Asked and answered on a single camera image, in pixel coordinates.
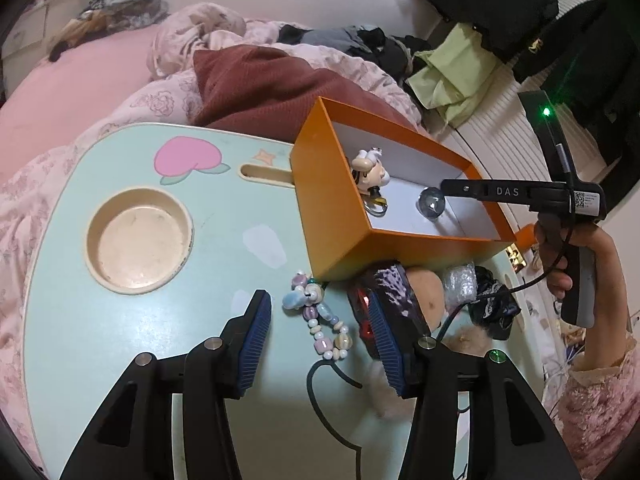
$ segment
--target mint green table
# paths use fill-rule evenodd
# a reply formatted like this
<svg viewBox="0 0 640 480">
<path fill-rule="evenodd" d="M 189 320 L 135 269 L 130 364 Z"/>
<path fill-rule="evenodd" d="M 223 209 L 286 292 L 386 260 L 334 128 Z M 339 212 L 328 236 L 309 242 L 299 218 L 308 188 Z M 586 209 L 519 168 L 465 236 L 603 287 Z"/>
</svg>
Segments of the mint green table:
<svg viewBox="0 0 640 480">
<path fill-rule="evenodd" d="M 160 184 L 154 157 L 178 136 L 205 139 L 222 152 L 224 173 L 192 171 L 180 182 Z M 60 197 L 40 247 L 28 294 L 24 363 L 34 433 L 49 477 L 57 480 L 85 426 L 139 353 L 158 358 L 183 354 L 244 312 L 256 288 L 273 298 L 273 320 L 254 387 L 227 401 L 244 480 L 354 479 L 354 452 L 334 440 L 309 403 L 306 374 L 319 356 L 299 316 L 280 307 L 293 274 L 310 269 L 295 190 L 249 182 L 239 167 L 250 163 L 289 169 L 291 146 L 204 128 L 137 124 L 111 134 L 82 158 Z M 82 255 L 93 213 L 111 195 L 131 186 L 162 187 L 181 200 L 194 224 L 193 250 L 165 286 L 123 296 L 100 286 Z M 322 214 L 319 205 L 318 214 Z M 504 254 L 488 264 L 498 276 L 515 276 Z M 326 302 L 356 329 L 340 284 Z M 542 366 L 525 312 L 507 351 L 538 394 Z M 370 358 L 356 339 L 340 362 L 363 382 Z M 410 429 L 408 421 L 380 420 L 366 390 L 357 390 L 330 367 L 316 373 L 316 396 L 345 438 L 363 447 L 362 477 L 395 480 Z M 186 477 L 181 450 L 180 396 L 174 399 L 174 463 Z M 460 441 L 455 474 L 466 463 Z"/>
</svg>

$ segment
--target floral blanket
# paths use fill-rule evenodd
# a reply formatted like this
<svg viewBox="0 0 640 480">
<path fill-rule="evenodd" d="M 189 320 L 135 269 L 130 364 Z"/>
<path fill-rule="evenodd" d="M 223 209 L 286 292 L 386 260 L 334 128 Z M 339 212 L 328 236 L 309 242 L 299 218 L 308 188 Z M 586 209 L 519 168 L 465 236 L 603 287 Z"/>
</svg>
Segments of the floral blanket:
<svg viewBox="0 0 640 480">
<path fill-rule="evenodd" d="M 202 100 L 190 68 L 194 50 L 243 43 L 280 48 L 314 68 L 327 68 L 350 79 L 421 130 L 420 113 L 379 67 L 324 46 L 277 44 L 281 25 L 244 20 L 214 4 L 197 4 L 171 15 L 161 25 L 149 54 L 149 68 L 158 80 L 130 96 L 72 144 L 32 160 L 0 188 L 0 410 L 36 464 L 42 461 L 31 427 L 22 362 L 25 294 L 33 255 L 66 181 L 93 144 L 126 124 L 189 124 L 195 117 Z"/>
</svg>

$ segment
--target orange box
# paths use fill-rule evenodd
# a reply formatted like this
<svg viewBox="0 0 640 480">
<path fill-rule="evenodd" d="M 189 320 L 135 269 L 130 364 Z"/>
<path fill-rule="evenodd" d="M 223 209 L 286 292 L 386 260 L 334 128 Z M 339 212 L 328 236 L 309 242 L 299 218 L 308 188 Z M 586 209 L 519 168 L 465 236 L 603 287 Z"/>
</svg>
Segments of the orange box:
<svg viewBox="0 0 640 480">
<path fill-rule="evenodd" d="M 370 216 L 351 176 L 358 150 L 382 149 L 391 181 L 382 218 Z M 291 150 L 291 169 L 314 277 L 353 277 L 373 262 L 433 270 L 494 256 L 515 241 L 497 203 L 447 197 L 432 222 L 415 203 L 444 178 L 480 178 L 471 162 L 418 132 L 325 98 L 314 105 Z"/>
</svg>

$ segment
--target glass marble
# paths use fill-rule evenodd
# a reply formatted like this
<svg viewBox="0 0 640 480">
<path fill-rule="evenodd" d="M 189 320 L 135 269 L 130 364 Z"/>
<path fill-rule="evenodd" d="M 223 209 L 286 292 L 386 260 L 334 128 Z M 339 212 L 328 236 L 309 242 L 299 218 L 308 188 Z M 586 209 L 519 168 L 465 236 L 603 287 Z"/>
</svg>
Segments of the glass marble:
<svg viewBox="0 0 640 480">
<path fill-rule="evenodd" d="M 429 220 L 435 220 L 444 211 L 447 200 L 444 193 L 437 187 L 427 187 L 422 190 L 416 204 L 420 214 Z"/>
</svg>

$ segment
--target blue bead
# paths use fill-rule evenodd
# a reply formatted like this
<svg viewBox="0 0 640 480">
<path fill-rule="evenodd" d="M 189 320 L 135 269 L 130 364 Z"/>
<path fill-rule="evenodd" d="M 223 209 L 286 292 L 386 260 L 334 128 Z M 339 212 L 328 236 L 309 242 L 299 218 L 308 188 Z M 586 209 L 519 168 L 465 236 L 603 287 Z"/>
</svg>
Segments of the blue bead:
<svg viewBox="0 0 640 480">
<path fill-rule="evenodd" d="M 318 303 L 316 305 L 316 310 L 318 311 L 318 314 L 320 314 L 320 317 L 324 320 L 329 321 L 334 316 L 334 313 L 331 312 L 331 309 L 324 303 Z"/>
<path fill-rule="evenodd" d="M 304 306 L 305 301 L 306 296 L 304 292 L 292 290 L 291 292 L 287 292 L 284 298 L 282 298 L 282 307 L 285 310 L 293 310 Z"/>
</svg>

